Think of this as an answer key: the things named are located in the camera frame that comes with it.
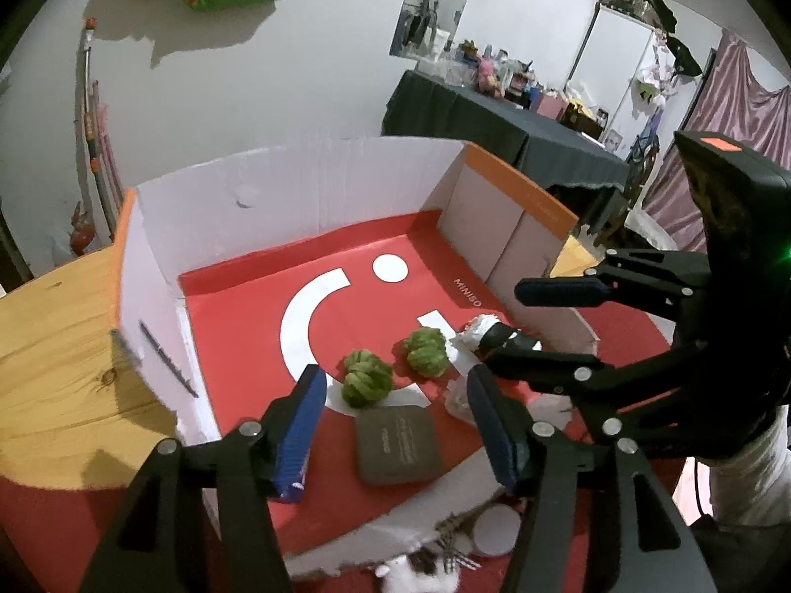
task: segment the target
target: pink curtain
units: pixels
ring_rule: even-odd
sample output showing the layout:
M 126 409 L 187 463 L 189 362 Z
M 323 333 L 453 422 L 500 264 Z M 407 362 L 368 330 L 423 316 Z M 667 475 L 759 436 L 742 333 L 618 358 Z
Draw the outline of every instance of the pink curtain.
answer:
M 759 85 L 750 70 L 747 46 L 723 31 L 711 77 L 687 130 L 721 132 L 791 169 L 791 87 L 772 92 Z M 705 252 L 703 222 L 675 146 L 646 193 L 643 209 L 680 250 Z

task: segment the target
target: black tablecloth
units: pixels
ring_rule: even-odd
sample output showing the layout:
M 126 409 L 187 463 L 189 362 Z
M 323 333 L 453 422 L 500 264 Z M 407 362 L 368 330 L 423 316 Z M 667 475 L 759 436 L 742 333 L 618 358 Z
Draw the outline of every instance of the black tablecloth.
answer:
M 407 71 L 382 120 L 383 136 L 469 140 L 536 184 L 623 191 L 628 166 L 551 118 Z

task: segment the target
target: yarn ball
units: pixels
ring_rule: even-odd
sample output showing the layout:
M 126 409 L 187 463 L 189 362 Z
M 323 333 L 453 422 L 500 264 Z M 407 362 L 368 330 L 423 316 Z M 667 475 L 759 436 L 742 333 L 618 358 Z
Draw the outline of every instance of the yarn ball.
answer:
M 420 376 L 438 377 L 450 365 L 444 345 L 445 337 L 437 328 L 417 328 L 403 342 L 406 361 Z
M 352 408 L 381 402 L 393 390 L 393 367 L 369 350 L 354 350 L 343 365 L 347 375 L 341 395 Z

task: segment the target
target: cardboard box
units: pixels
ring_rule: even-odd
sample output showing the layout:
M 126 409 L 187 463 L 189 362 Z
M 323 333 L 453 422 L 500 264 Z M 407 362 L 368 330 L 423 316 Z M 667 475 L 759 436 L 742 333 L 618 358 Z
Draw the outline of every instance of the cardboard box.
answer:
M 513 295 L 521 278 L 549 273 L 575 223 L 523 174 L 456 140 L 236 154 L 130 193 L 116 237 L 116 329 L 187 444 L 260 418 L 307 363 L 321 364 L 328 396 L 305 497 L 270 510 L 293 576 L 338 572 L 409 551 L 436 536 L 436 522 L 498 489 L 477 431 L 451 418 L 441 398 L 474 360 L 417 382 L 399 356 L 410 330 L 452 334 L 494 312 L 539 330 L 551 348 L 595 352 L 576 310 L 526 308 Z M 429 487 L 376 489 L 357 477 L 355 411 L 333 378 L 343 378 L 339 362 L 354 348 L 395 362 L 398 390 L 384 405 L 432 413 L 446 473 Z M 206 499 L 216 517 L 216 499 Z

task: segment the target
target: mirror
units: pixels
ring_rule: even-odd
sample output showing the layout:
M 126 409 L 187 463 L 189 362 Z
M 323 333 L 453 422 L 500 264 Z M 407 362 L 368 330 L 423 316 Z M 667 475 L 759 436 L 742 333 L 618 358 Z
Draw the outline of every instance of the mirror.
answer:
M 390 55 L 424 57 L 450 47 L 467 0 L 403 0 Z

